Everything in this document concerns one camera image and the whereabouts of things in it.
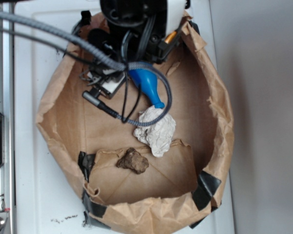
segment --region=rock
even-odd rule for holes
[[[136,174],[141,174],[145,172],[146,168],[150,165],[147,158],[143,157],[134,148],[129,148],[126,155],[118,160],[116,166],[124,169],[131,169]]]

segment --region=black tape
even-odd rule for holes
[[[211,212],[217,210],[218,207],[214,207],[212,206],[211,207]],[[195,227],[197,227],[205,218],[201,219],[200,221],[196,222],[196,223],[193,223],[192,225],[190,225],[190,228],[194,229]]]
[[[103,218],[103,215],[106,212],[107,206],[103,206],[97,203],[94,203],[90,200],[89,195],[84,191],[82,203],[87,211],[93,214],[96,217]]]
[[[89,176],[94,167],[94,159],[96,155],[87,155],[85,152],[80,152],[78,157],[78,166],[80,167],[84,178],[89,182]]]
[[[212,197],[215,195],[217,189],[221,184],[221,180],[217,179],[216,177],[205,171],[202,171],[198,176],[197,181],[198,187],[193,193],[193,201],[198,210],[201,211],[207,207]],[[216,209],[217,207],[212,207],[211,212],[215,211]],[[201,223],[202,220],[190,225],[190,228],[195,228],[198,224]]]
[[[95,218],[92,218],[91,216],[89,216],[89,213],[87,211],[85,211],[84,213],[84,219],[85,219],[85,223],[89,224],[89,225],[93,225],[99,228],[104,228],[104,229],[108,229],[111,230],[111,227],[105,225],[104,223],[98,221]]]
[[[200,35],[200,32],[199,32],[199,28],[198,28],[198,25],[197,23],[194,23],[193,21],[189,21],[190,25],[192,26],[192,28],[194,28],[194,30]]]

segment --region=white tissue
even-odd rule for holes
[[[162,109],[151,106],[138,118],[140,122],[149,122],[157,118]],[[142,143],[149,145],[155,157],[162,157],[170,148],[172,137],[176,130],[176,122],[170,114],[166,114],[156,124],[149,127],[137,127],[133,135]]]

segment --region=paper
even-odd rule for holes
[[[140,112],[139,122],[150,122],[163,112],[162,109],[151,106],[144,112]],[[170,149],[170,144],[176,130],[176,122],[168,113],[156,124],[148,127],[137,127],[133,135],[142,143],[152,149],[155,157],[162,157]]]
[[[89,29],[87,26],[82,33],[86,35]],[[84,179],[78,166],[80,151],[115,156],[115,151],[118,153],[120,150],[121,155],[122,149],[145,147],[133,136],[134,126],[122,124],[82,98],[82,92],[91,88],[78,78],[79,74],[87,69],[86,66],[65,56],[40,103],[37,126],[69,184],[80,198],[86,190],[92,200],[109,204],[103,217],[90,215],[121,233],[171,234],[203,219],[211,213],[212,207],[216,208],[221,204],[234,144],[234,119],[230,99],[203,48],[206,43],[188,22],[182,32],[184,43],[180,43],[180,46],[171,52],[165,63],[155,66],[167,75],[172,89],[173,102],[169,113],[177,123],[174,139],[186,143],[182,143],[185,145],[182,147],[171,147],[174,150],[167,151],[164,157],[151,156],[149,160],[168,159],[169,163],[161,164],[160,167],[154,163],[154,171],[163,177],[167,174],[175,176],[174,179],[180,179],[176,181],[177,184],[182,184],[183,176],[179,173],[187,172],[189,161],[182,164],[182,169],[176,170],[176,164],[169,159],[179,158],[177,155],[181,155],[183,159],[188,158],[188,152],[191,151],[194,157],[192,166],[195,167],[190,168],[191,171],[195,169],[198,175],[203,170],[221,180],[216,194],[204,209],[198,210],[192,193],[186,192],[192,189],[192,185],[186,189],[180,187],[178,190],[177,186],[163,183],[164,186],[158,190],[158,187],[152,188],[153,177],[145,178],[142,182],[136,181],[137,186],[144,187],[146,196],[140,196],[139,193],[133,193],[134,188],[130,186],[130,181],[121,180],[123,177],[117,176],[120,169],[116,166],[109,168],[109,174],[103,169],[95,170],[97,176],[91,172],[90,183]],[[89,58],[88,54],[72,44],[69,45],[68,51]],[[138,91],[133,84],[129,85],[129,93],[137,96]],[[163,102],[167,101],[165,87],[160,82],[158,94]],[[121,110],[123,96],[124,87],[120,88],[112,100],[104,102],[115,110]],[[135,98],[129,98],[128,105],[134,104]],[[137,111],[146,110],[148,107],[148,99],[142,96]],[[113,188],[123,191],[117,194],[118,196],[113,196]]]

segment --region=black cable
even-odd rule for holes
[[[30,36],[30,35],[27,35],[27,34],[23,34],[23,33],[19,33],[19,32],[15,32],[13,30],[10,30],[10,29],[5,29],[3,27],[0,27],[0,32],[5,32],[5,33],[9,33],[13,36],[18,36],[18,37],[21,37],[21,38],[25,38],[25,39],[29,39],[29,40],[33,40],[33,41],[36,41],[36,42],[39,42],[41,44],[45,44],[45,45],[48,45],[50,47],[53,47],[65,54],[67,54],[68,56],[72,57],[73,59],[75,59],[76,61],[79,61],[79,62],[82,62],[84,64],[87,64],[87,65],[92,65],[93,63],[89,60],[85,60],[85,59],[82,59],[78,56],[75,56],[74,54],[70,53],[70,52],[67,52],[66,49],[63,49],[51,42],[48,42],[46,40],[43,40],[43,39],[40,39],[40,38],[36,38],[36,37],[33,37],[33,36]]]
[[[140,101],[140,97],[142,95],[141,85],[139,85],[139,87],[138,87],[138,96],[137,96],[136,103],[135,103],[134,107],[132,108],[131,112],[129,113],[129,115],[127,117],[124,117],[125,109],[126,109],[126,105],[127,105],[128,86],[129,86],[129,81],[128,81],[128,46],[129,46],[129,41],[131,40],[131,38],[133,36],[134,36],[134,34],[130,30],[128,30],[127,33],[125,34],[125,36],[123,37],[123,40],[121,42],[121,48],[120,48],[120,55],[121,55],[122,61],[126,64],[126,69],[124,71],[126,86],[125,86],[125,95],[124,95],[124,101],[123,101],[123,106],[122,106],[122,114],[121,114],[121,116],[122,116],[121,117],[121,122],[122,123],[127,123],[128,122],[128,120],[130,119],[131,115],[136,110],[137,105],[138,105],[138,103]]]
[[[144,27],[144,30],[143,30],[143,33],[137,48],[136,61],[142,59],[142,57],[144,56],[148,41],[151,37],[152,29],[155,24],[155,20],[156,20],[156,15],[152,15],[147,19],[146,25]]]

